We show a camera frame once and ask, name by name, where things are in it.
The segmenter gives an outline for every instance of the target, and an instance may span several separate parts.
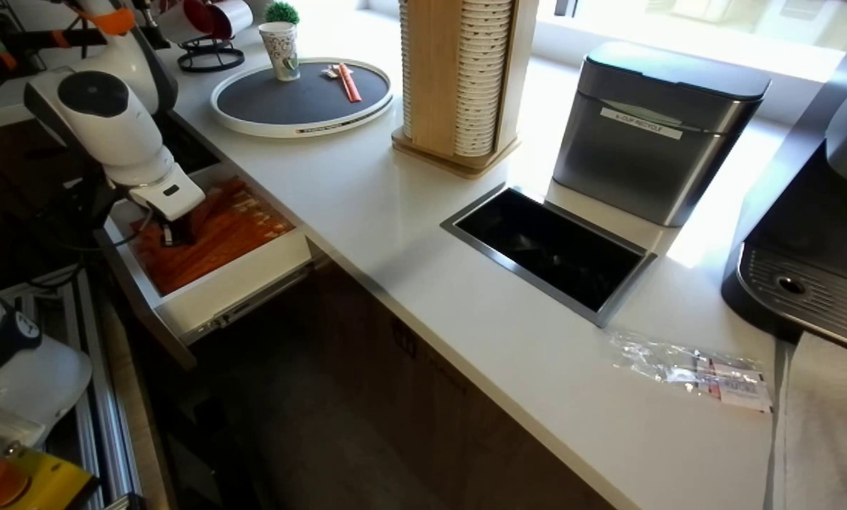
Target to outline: drawer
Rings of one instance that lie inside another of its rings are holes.
[[[203,190],[216,190],[242,173],[220,162],[189,174]],[[262,190],[253,190],[250,184],[247,190],[259,197],[264,211],[277,214]],[[165,285],[162,292],[155,271],[145,264],[143,234],[137,234],[137,224],[143,220],[148,220],[143,206],[134,200],[117,200],[99,241],[113,274],[134,303],[134,312],[148,327],[158,327],[158,340],[169,336],[182,346],[192,346],[199,336],[229,326],[311,269],[308,241],[297,227],[293,227],[288,232],[229,258],[225,266],[216,266],[189,282],[175,289]]]

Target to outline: plastic wrapper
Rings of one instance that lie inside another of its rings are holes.
[[[627,330],[613,334],[613,356],[658,383],[679,385],[688,394],[722,404],[771,412],[771,388],[763,368],[744,356],[703,350],[694,346],[644,340]]]

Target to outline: white robotic arm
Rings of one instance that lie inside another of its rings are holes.
[[[106,21],[121,9],[111,0],[80,0],[80,9],[101,30],[101,54],[29,78],[26,106],[59,138],[80,140],[113,187],[175,220],[203,197],[150,116],[172,104],[175,84],[134,24]]]

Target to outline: white countertop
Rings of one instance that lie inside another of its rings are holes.
[[[402,125],[396,24],[372,14],[338,24],[373,37],[322,34],[315,43],[305,24],[301,54],[385,67],[396,104],[382,118],[322,138],[242,136],[228,129],[208,101],[229,74],[178,75],[175,109],[327,255],[613,504],[766,507],[773,417],[620,368],[610,334],[631,330],[637,340],[739,353],[773,374],[773,340],[725,305],[720,278],[733,247],[739,193],[766,170],[784,126],[754,122],[691,220],[667,232],[553,187],[549,173],[576,89],[570,67],[532,61],[521,145],[495,167],[463,174],[390,140]],[[250,54],[237,70],[266,65],[259,37],[235,43]],[[440,227],[498,184],[549,197],[667,255],[637,278],[610,326],[596,327]]]

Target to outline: white device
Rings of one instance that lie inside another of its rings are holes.
[[[0,436],[41,445],[92,378],[92,359],[0,303]]]
[[[106,47],[29,78],[26,106],[59,138],[80,140],[113,187],[175,220],[203,197],[150,118],[172,104],[175,84],[134,24],[99,21],[121,9],[111,0],[80,0],[80,9],[99,24]]]

